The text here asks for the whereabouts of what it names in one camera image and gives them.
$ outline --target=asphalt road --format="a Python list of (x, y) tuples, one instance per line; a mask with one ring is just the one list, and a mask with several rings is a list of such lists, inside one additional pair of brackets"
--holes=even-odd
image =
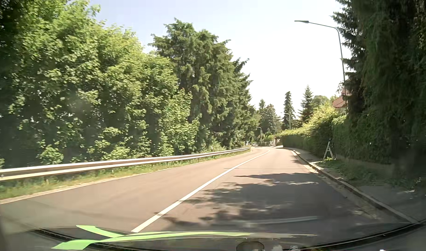
[(1, 204), (0, 220), (6, 233), (97, 225), (141, 232), (316, 234), (319, 242), (358, 237), (366, 234), (357, 231), (358, 227), (378, 223), (312, 173), (290, 150), (265, 147)]

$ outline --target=street lamp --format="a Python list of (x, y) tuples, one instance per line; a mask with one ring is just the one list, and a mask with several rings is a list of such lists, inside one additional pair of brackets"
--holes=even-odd
[(260, 139), (260, 143), (259, 143), (259, 145), (261, 145), (262, 146), (262, 128), (260, 128), (259, 126), (257, 126), (256, 128), (259, 128), (259, 129), (261, 129), (261, 133), (259, 134), (259, 139)]
[[(305, 24), (314, 24), (314, 25), (319, 25), (319, 26), (325, 26), (325, 25), (321, 25), (321, 24), (316, 24), (316, 23), (312, 23), (309, 21), (305, 21), (305, 20), (295, 20), (295, 22), (302, 22)], [(343, 82), (345, 81), (345, 77), (344, 77), (344, 63), (343, 63), (343, 52), (341, 51), (341, 40), (340, 40), (340, 32), (338, 31), (338, 29), (336, 27), (332, 27), (332, 26), (326, 26), (329, 28), (334, 28), (337, 31), (338, 34), (338, 44), (340, 45), (340, 56), (341, 56), (341, 68), (343, 69)]]
[(289, 130), (291, 130), (292, 129), (292, 127), (291, 127), (291, 115), (288, 114), (288, 113), (287, 113), (287, 115), (289, 116)]

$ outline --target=grass verge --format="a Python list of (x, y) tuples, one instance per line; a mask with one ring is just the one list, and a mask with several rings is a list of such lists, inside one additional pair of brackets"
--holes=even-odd
[(229, 153), (224, 155), (205, 157), (200, 159), (191, 159), (184, 161), (173, 161), (158, 164), (147, 164), (138, 165), (125, 168), (112, 168), (112, 169), (101, 169), (98, 171), (91, 171), (78, 174), (65, 174), (57, 176), (47, 176), (32, 179), (24, 179), (17, 181), (8, 181), (0, 183), (0, 200), (18, 197), (22, 195), (29, 195), (36, 192), (44, 192), (54, 190), (58, 188), (69, 187), (73, 185), (80, 185), (84, 183), (94, 182), (98, 180), (104, 180), (109, 178), (119, 178), (130, 176), (134, 174), (155, 172), (167, 168), (176, 168), (189, 164), (209, 161), (211, 159), (220, 159), (224, 157), (232, 157), (235, 155), (247, 153), (250, 150)]
[(351, 165), (342, 160), (331, 160), (330, 158), (324, 162), (317, 162), (318, 166), (328, 168), (338, 172), (345, 177), (345, 180), (354, 186), (361, 185), (384, 185), (387, 181), (382, 175), (366, 168), (362, 165)]

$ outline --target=road centerline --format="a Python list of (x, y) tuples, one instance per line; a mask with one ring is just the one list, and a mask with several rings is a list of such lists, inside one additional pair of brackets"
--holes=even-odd
[(209, 184), (211, 184), (213, 181), (221, 178), (222, 176), (224, 176), (225, 174), (229, 173), (230, 171), (232, 171), (235, 168), (240, 167), (241, 165), (254, 160), (256, 158), (259, 158), (267, 153), (269, 153), (270, 150), (267, 150), (265, 153), (258, 155), (256, 157), (253, 157), (247, 161), (244, 161), (240, 164), (238, 164), (237, 166), (228, 169), (227, 171), (219, 174), (218, 176), (214, 177), (213, 179), (207, 181), (205, 184), (203, 184), (202, 186), (196, 188), (194, 191), (190, 192), (189, 194), (187, 194), (186, 196), (184, 196), (183, 198), (181, 198), (180, 200), (174, 202), (173, 204), (171, 204), (170, 206), (168, 206), (167, 208), (165, 208), (164, 210), (162, 210), (160, 213), (154, 215), (153, 217), (149, 218), (147, 221), (143, 222), (142, 224), (140, 224), (139, 226), (137, 226), (136, 228), (132, 229), (132, 232), (138, 233), (140, 231), (142, 231), (145, 227), (149, 226), (151, 223), (153, 223), (154, 221), (158, 220), (160, 217), (162, 217), (163, 215), (165, 215), (166, 213), (168, 213), (169, 211), (171, 211), (173, 208), (177, 207), (180, 203), (184, 202), (185, 200), (187, 200), (188, 198), (190, 198), (191, 196), (193, 196), (195, 193), (197, 193), (198, 191), (200, 191), (201, 189), (203, 189), (204, 187), (208, 186)]

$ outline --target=guardrail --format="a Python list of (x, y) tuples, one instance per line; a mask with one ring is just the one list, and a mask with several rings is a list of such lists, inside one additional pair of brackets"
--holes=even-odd
[(88, 172), (88, 171), (95, 171), (95, 170), (109, 169), (109, 168), (123, 168), (123, 167), (153, 164), (153, 163), (165, 163), (165, 162), (172, 162), (172, 161), (198, 159), (198, 158), (234, 153), (239, 151), (246, 151), (249, 149), (250, 149), (249, 147), (246, 147), (246, 148), (227, 150), (227, 151), (168, 156), (168, 157), (95, 161), (95, 162), (47, 165), (47, 166), (27, 167), (27, 168), (7, 168), (7, 169), (0, 169), (0, 182), (10, 181), (10, 180), (21, 180), (21, 179), (28, 179), (28, 178), (35, 178), (35, 177), (54, 176), (54, 175), (77, 173), (77, 172)]

